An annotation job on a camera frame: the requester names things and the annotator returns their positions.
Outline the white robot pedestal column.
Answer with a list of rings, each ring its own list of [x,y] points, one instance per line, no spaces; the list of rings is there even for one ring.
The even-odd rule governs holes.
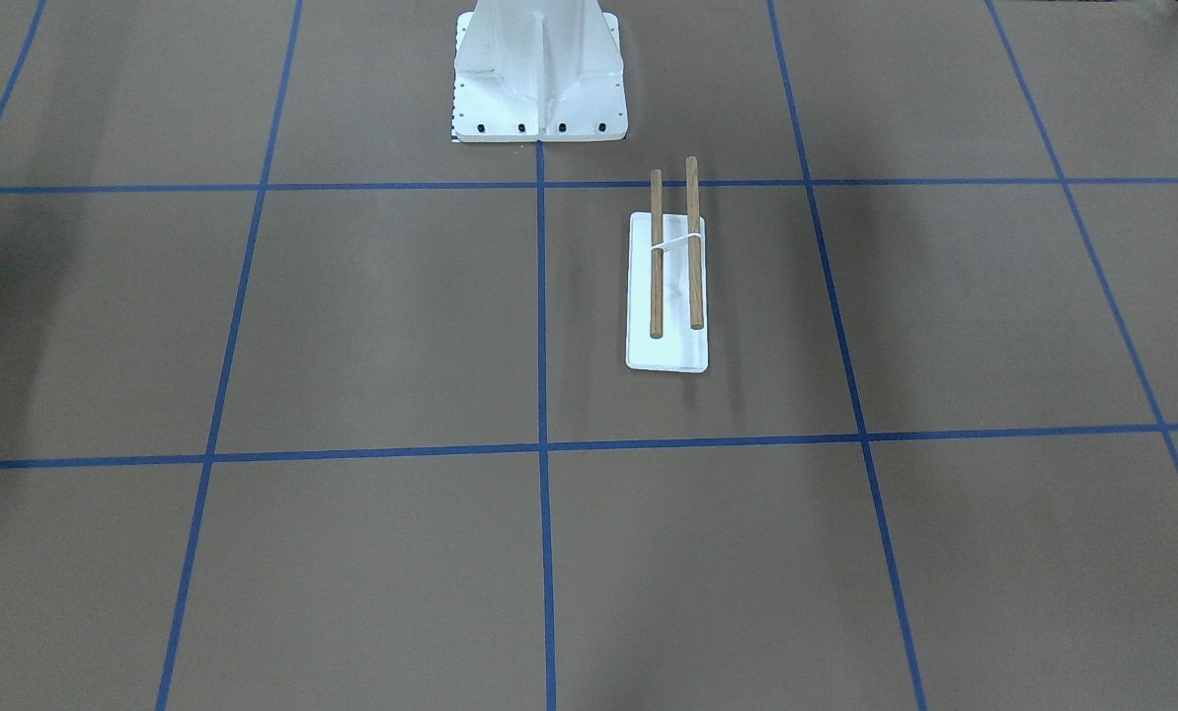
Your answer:
[[[454,140],[628,135],[618,18],[597,1],[479,1],[458,15],[454,40]]]

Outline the white towel rack base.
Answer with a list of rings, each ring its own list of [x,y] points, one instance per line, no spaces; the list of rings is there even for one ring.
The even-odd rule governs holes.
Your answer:
[[[649,338],[649,212],[629,215],[628,275],[626,275],[626,365],[635,370],[703,373],[709,368],[709,325],[689,328],[687,295],[686,215],[666,214],[664,337]],[[706,239],[703,237],[704,315],[709,321]]]

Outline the wooden rack rod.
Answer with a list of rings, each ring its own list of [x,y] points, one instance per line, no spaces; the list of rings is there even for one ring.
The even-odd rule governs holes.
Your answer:
[[[649,338],[657,341],[664,337],[666,324],[666,252],[662,244],[664,230],[664,172],[649,171]]]
[[[703,237],[700,202],[700,165],[696,157],[686,158],[686,257],[689,328],[703,330]]]

